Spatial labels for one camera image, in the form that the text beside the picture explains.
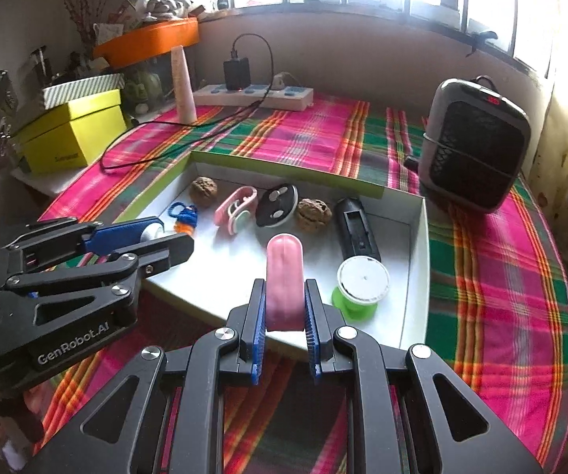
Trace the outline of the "person's left hand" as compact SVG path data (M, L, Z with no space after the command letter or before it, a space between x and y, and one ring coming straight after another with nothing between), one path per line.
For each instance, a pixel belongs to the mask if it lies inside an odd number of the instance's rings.
M23 458L33 456L45 436L43 419L53 395L52 384L45 382L17 397L0 396L0 456L4 450Z

